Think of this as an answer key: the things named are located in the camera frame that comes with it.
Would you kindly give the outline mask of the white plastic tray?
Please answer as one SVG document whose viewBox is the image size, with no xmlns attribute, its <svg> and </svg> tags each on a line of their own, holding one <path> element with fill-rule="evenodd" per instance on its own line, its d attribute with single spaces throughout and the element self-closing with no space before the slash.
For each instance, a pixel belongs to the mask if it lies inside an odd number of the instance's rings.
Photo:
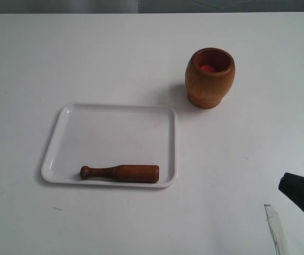
<svg viewBox="0 0 304 255">
<path fill-rule="evenodd" d="M 41 166 L 50 183 L 124 186 L 108 179 L 82 180 L 83 166 L 157 165 L 162 189 L 177 177 L 176 113 L 164 105 L 130 106 L 69 103 L 61 110 Z"/>
</svg>

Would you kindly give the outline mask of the red object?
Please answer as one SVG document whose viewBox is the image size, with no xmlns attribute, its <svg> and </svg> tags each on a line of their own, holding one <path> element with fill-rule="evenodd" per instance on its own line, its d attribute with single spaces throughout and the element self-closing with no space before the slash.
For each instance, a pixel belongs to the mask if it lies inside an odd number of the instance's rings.
<svg viewBox="0 0 304 255">
<path fill-rule="evenodd" d="M 200 68 L 205 72 L 217 72 L 217 70 L 212 65 L 209 64 L 202 65 Z"/>
</svg>

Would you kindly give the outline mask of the brown wooden mortar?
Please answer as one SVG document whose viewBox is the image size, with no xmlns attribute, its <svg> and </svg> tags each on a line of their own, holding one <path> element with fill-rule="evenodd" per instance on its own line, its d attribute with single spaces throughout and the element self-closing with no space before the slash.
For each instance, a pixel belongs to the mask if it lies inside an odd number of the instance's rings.
<svg viewBox="0 0 304 255">
<path fill-rule="evenodd" d="M 205 72 L 202 65 L 212 65 L 217 72 Z M 219 48 L 203 48 L 195 52 L 185 71 L 185 86 L 189 101 L 196 107 L 211 109 L 220 104 L 233 85 L 235 62 Z"/>
</svg>

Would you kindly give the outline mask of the clear tape strip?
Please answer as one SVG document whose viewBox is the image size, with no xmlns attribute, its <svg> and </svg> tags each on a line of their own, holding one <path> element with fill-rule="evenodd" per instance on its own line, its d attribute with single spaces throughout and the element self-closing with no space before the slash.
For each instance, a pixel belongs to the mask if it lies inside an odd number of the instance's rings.
<svg viewBox="0 0 304 255">
<path fill-rule="evenodd" d="M 277 255 L 289 255 L 288 245 L 284 236 L 279 214 L 272 205 L 264 205 L 269 231 Z"/>
</svg>

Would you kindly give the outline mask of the brown wooden pestle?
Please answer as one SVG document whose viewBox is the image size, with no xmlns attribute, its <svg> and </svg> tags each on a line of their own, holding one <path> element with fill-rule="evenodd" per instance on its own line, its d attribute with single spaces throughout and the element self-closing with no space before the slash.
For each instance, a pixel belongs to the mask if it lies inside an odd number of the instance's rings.
<svg viewBox="0 0 304 255">
<path fill-rule="evenodd" d="M 108 168 L 81 167 L 80 178 L 105 178 L 118 182 L 157 183 L 159 166 L 157 165 L 118 165 Z"/>
</svg>

